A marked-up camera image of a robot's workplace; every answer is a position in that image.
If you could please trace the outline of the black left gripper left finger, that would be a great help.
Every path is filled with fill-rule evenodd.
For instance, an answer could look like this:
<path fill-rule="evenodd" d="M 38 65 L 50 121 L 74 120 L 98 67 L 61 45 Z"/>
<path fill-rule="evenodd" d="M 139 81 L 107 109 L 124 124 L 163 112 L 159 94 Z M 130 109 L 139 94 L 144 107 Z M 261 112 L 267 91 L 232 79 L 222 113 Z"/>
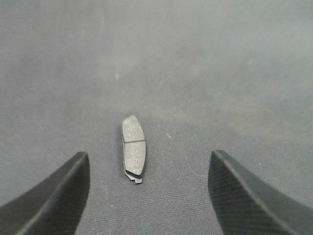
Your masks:
<path fill-rule="evenodd" d="M 87 152 L 78 152 L 35 187 L 1 206 L 2 235 L 73 235 L 90 189 Z"/>

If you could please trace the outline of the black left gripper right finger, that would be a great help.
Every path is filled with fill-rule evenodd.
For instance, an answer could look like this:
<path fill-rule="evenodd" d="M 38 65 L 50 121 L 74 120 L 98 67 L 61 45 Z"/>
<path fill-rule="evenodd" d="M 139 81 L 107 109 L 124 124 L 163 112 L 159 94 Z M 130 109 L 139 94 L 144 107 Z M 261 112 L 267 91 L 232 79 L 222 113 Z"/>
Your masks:
<path fill-rule="evenodd" d="M 311 235 L 313 210 L 286 196 L 223 150 L 211 153 L 208 191 L 225 235 Z"/>

